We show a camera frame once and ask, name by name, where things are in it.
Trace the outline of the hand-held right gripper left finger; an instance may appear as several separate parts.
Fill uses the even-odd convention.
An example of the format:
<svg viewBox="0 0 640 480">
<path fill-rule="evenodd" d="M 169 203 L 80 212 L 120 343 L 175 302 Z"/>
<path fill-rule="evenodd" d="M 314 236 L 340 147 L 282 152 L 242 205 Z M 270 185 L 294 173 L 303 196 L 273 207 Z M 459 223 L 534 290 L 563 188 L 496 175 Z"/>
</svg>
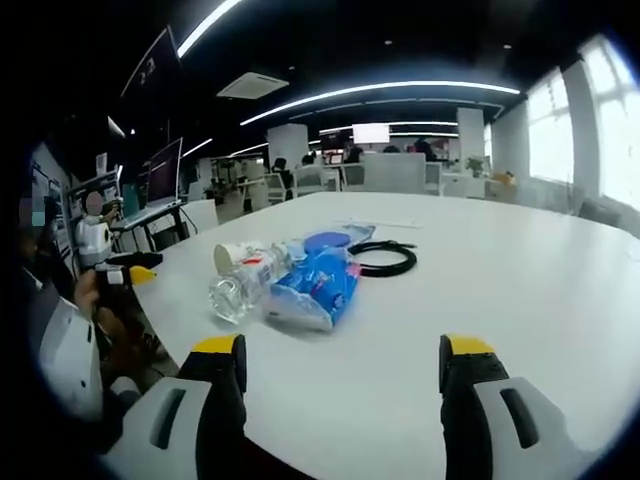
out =
<svg viewBox="0 0 640 480">
<path fill-rule="evenodd" d="M 224 479 L 245 439 L 246 340 L 239 333 L 196 344 L 124 414 L 103 461 L 118 479 Z"/>
</svg>

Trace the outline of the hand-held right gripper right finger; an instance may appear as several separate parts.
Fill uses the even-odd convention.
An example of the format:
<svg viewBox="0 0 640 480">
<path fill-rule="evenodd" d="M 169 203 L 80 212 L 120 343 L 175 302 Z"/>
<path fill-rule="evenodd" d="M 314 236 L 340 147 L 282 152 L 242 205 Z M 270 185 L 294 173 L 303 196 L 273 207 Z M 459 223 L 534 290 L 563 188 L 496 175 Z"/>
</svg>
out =
<svg viewBox="0 0 640 480">
<path fill-rule="evenodd" d="M 576 479 L 588 468 L 563 412 L 483 340 L 440 337 L 439 392 L 448 479 Z"/>
</svg>

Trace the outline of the person's left hand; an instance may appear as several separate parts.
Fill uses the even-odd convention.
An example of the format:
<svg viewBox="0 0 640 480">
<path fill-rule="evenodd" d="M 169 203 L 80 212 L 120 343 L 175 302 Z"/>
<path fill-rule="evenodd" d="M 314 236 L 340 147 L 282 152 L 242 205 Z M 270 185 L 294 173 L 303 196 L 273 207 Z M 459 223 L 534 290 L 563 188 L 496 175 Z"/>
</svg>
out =
<svg viewBox="0 0 640 480">
<path fill-rule="evenodd" d="M 73 303 L 88 320 L 100 322 L 102 315 L 97 307 L 98 300 L 97 273 L 95 270 L 88 270 L 76 282 Z"/>
</svg>

